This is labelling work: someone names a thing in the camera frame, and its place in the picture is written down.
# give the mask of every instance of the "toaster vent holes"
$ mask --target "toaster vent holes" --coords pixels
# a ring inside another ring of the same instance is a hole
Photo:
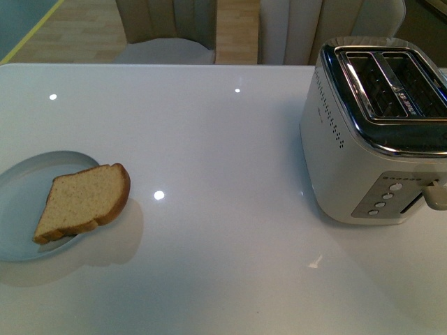
[[[320,73],[315,71],[316,84],[318,86],[318,92],[320,93],[320,99],[323,102],[323,110],[326,115],[326,118],[329,122],[330,127],[332,128],[332,133],[335,136],[335,140],[339,143],[339,148],[342,149],[344,147],[344,140],[342,140],[341,133],[337,130],[337,125],[335,123],[335,119],[332,115],[332,111],[329,109],[328,99],[325,96],[323,85],[321,84]]]

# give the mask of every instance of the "toaster lever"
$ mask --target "toaster lever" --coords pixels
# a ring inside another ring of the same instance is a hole
[[[440,186],[433,181],[433,185],[422,189],[422,194],[430,208],[437,211],[447,210],[447,187]]]

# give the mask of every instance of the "toaster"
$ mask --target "toaster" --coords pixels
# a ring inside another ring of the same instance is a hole
[[[318,205],[343,223],[394,225],[447,209],[447,80],[397,38],[321,48],[300,121]]]

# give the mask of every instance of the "plate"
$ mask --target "plate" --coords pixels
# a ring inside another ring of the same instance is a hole
[[[52,180],[98,166],[91,157],[74,151],[53,151],[28,158],[0,174],[0,260],[41,258],[71,245],[64,237],[43,246],[32,239],[42,215]]]

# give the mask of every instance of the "chair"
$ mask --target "chair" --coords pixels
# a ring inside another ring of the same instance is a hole
[[[217,0],[116,0],[127,46],[116,64],[213,64]]]
[[[261,0],[258,62],[315,64],[327,40],[393,37],[404,17],[404,0]]]

